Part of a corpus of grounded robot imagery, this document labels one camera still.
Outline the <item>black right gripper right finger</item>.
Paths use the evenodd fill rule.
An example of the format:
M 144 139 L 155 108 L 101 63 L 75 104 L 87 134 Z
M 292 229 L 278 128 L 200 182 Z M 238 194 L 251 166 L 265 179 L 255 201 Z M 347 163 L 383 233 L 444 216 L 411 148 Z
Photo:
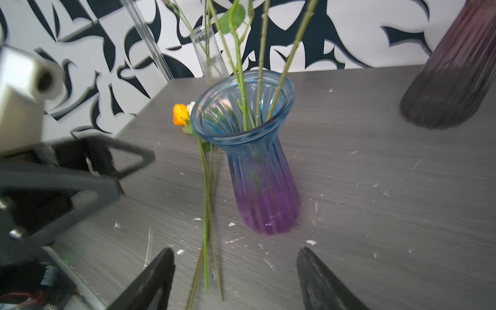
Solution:
M 369 310 L 310 248 L 299 250 L 297 271 L 306 310 Z

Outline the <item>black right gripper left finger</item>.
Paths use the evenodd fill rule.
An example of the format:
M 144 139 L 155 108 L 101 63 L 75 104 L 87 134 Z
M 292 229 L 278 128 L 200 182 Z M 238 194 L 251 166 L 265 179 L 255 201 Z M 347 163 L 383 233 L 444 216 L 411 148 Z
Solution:
M 175 268 L 173 250 L 163 249 L 107 309 L 167 309 Z

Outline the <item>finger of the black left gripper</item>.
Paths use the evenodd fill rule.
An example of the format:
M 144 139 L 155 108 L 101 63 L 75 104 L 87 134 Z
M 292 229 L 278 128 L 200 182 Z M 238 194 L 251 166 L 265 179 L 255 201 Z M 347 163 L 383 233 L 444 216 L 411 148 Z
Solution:
M 35 252 L 117 200 L 112 177 L 41 164 L 1 163 L 1 251 Z
M 61 167 L 119 180 L 155 161 L 150 149 L 102 135 L 66 140 L 52 147 Z

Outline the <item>cream artificial rose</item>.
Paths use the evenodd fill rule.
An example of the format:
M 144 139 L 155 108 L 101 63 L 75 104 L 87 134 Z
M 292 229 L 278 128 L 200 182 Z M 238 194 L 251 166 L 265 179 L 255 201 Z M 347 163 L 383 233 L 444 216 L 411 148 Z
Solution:
M 224 301 L 222 273 L 218 258 L 218 251 L 215 240 L 215 233 L 213 228 L 213 199 L 216 191 L 216 174 L 211 172 L 211 165 L 213 164 L 213 155 L 206 156 L 205 153 L 214 150 L 213 144 L 200 138 L 195 133 L 191 126 L 192 110 L 196 103 L 191 102 L 188 105 L 178 105 L 174 108 L 174 124 L 182 126 L 184 133 L 191 135 L 195 138 L 200 155 L 201 169 L 203 172 L 204 181 L 204 217 L 203 217 L 203 237 L 200 255 L 197 261 L 197 266 L 192 279 L 190 293 L 187 299 L 187 309 L 192 309 L 195 303 L 195 296 L 200 283 L 200 273 L 204 273 L 205 290 L 208 291 L 211 287 L 210 281 L 210 258 L 209 253 L 213 253 L 215 267 L 213 271 L 214 279 L 218 281 L 220 301 Z

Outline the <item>clear ribbed glass vase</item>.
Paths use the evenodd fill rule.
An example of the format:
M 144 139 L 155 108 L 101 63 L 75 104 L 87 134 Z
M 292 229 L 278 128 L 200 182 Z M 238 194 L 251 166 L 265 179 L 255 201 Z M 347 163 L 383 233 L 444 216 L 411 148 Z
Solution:
M 193 30 L 191 40 L 201 71 L 210 85 L 229 76 L 212 28 L 200 26 Z

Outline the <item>purple blue glass vase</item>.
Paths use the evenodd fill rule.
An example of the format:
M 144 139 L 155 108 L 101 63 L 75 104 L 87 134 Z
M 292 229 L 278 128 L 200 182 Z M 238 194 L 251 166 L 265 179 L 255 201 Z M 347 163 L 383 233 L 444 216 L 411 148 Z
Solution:
M 236 204 L 245 225 L 265 235 L 285 233 L 298 217 L 300 198 L 279 131 L 295 102 L 295 87 L 281 75 L 244 72 L 249 116 L 244 118 L 242 95 L 231 76 L 209 87 L 191 111 L 192 129 L 227 155 Z

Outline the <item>smoky pink glass vase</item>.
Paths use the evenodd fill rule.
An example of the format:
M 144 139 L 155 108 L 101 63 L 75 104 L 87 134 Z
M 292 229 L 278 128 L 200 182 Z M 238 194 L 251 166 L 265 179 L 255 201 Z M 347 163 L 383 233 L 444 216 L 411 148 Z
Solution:
M 402 117 L 428 129 L 456 127 L 495 80 L 495 1 L 466 1 L 400 101 Z

